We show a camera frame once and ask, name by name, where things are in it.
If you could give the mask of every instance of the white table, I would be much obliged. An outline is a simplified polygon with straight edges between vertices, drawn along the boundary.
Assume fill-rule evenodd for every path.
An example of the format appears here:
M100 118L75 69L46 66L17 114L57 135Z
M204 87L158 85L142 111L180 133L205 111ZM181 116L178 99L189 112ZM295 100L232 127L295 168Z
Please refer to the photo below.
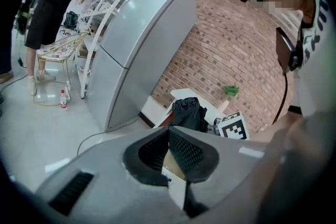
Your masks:
M209 124L212 125L214 123L215 118L224 118L225 117L225 114L219 112L218 109L214 105L212 105L211 103L206 101L203 97L201 97L198 93L194 92L190 88L172 90L170 93L173 97L175 97L175 99L170 104L170 106L166 109L164 115L162 115L158 124L156 126L154 126L154 128L159 127L160 124L170 115L172 105L176 100L185 99L185 98L188 98L188 97L197 97L197 99L199 101L199 104L202 107L207 109L206 114L205 114L205 120Z

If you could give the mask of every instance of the white floor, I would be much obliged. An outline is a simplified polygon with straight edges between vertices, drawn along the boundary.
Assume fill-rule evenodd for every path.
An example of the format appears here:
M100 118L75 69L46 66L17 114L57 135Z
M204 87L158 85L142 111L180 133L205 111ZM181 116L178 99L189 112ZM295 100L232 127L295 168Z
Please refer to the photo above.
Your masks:
M26 74L17 63L18 54L14 53L14 81ZM46 69L62 80L61 65L48 63ZM9 174L16 181L35 191L47 178L45 166L65 158L74 158L81 141L92 134L99 133L84 100L80 98L80 84L73 61L69 61L71 78L71 97L68 109L57 106L40 106L33 103L27 91L27 77L8 86L2 95L5 99L0 105L3 115L0 118L0 151L2 161ZM38 86L36 100L57 103L60 89L58 83L45 83ZM117 138L134 130L148 129L141 120L117 131L96 135L86 140L80 153L85 149L106 140Z

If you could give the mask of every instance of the white t-shirt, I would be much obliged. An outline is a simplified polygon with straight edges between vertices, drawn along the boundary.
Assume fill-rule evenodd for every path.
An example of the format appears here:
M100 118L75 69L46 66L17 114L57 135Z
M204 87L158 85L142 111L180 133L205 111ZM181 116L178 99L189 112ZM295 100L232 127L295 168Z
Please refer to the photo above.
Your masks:
M326 0L315 0L311 28L302 28L303 63L294 71L291 105L303 116L336 108L336 27Z

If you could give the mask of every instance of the green plant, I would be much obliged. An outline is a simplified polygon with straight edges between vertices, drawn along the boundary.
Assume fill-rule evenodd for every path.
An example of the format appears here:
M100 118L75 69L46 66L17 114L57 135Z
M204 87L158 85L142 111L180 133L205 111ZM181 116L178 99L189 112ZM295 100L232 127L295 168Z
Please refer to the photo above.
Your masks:
M223 89L223 94L227 96L229 99L235 97L239 92L239 87L233 86L225 86Z

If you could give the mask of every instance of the black shorts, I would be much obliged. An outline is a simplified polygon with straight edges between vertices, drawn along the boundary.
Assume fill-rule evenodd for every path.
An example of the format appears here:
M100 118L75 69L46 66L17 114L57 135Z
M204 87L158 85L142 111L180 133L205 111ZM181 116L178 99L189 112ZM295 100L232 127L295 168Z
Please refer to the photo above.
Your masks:
M41 44L54 43L64 13L52 0L39 0L29 26L26 46L38 50Z

